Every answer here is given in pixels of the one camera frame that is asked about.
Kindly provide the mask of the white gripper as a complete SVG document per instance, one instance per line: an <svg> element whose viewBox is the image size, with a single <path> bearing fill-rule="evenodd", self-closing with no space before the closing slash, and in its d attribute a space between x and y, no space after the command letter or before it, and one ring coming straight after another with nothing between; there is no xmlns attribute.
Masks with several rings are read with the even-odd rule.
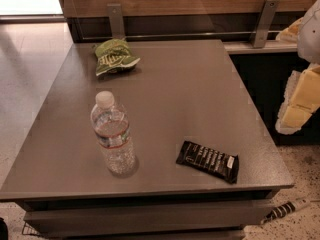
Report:
<svg viewBox="0 0 320 240"><path fill-rule="evenodd" d="M299 57L311 63L302 72L293 70L286 84L275 129L290 135L299 131L320 108L320 0L303 18L278 33L276 41L297 42Z"/></svg>

